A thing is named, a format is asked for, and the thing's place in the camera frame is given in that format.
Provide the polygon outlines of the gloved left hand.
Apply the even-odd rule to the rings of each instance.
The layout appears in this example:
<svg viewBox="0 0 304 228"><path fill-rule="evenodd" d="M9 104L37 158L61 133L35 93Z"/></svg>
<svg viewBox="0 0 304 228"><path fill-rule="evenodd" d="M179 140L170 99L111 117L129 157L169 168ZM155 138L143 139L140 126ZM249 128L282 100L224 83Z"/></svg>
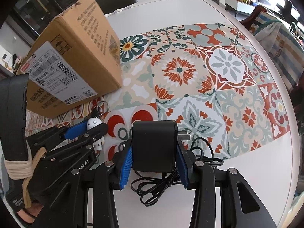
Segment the gloved left hand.
<svg viewBox="0 0 304 228"><path fill-rule="evenodd" d="M44 206L40 203L33 202L31 207L23 208L17 212L19 217L28 224L33 224L40 211Z"/></svg>

